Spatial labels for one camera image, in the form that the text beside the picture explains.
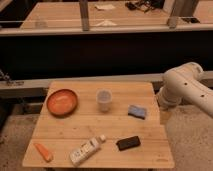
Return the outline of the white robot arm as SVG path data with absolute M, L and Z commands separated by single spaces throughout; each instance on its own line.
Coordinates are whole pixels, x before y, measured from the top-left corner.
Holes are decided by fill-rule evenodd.
M 162 76 L 163 86 L 156 95 L 159 106 L 167 110 L 185 99 L 213 118 L 213 90 L 200 82 L 203 74 L 203 68 L 196 62 L 167 70 Z

